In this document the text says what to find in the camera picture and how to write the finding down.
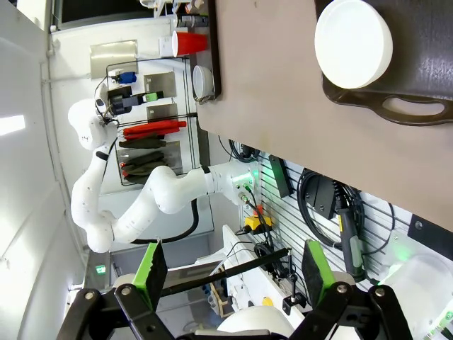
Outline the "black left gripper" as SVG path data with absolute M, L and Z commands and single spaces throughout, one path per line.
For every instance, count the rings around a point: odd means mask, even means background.
M 110 112 L 113 115 L 123 115 L 129 113 L 133 106 L 143 103 L 150 103 L 164 98 L 163 91 L 132 94 L 131 86 L 121 86 L 116 89 L 108 90 L 108 100 Z

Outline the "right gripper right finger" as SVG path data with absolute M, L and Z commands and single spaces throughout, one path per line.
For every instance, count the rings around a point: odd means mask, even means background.
M 396 293 L 388 285 L 368 291 L 336 280 L 323 247 L 305 241 L 302 273 L 312 311 L 294 330 L 293 339 L 327 339 L 339 327 L 353 328 L 360 339 L 412 339 Z

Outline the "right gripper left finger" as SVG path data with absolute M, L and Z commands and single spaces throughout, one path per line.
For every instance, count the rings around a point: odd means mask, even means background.
M 172 339 L 156 314 L 167 272 L 162 243 L 150 244 L 131 283 L 76 294 L 57 338 L 111 339 L 116 329 L 128 327 L 136 339 Z

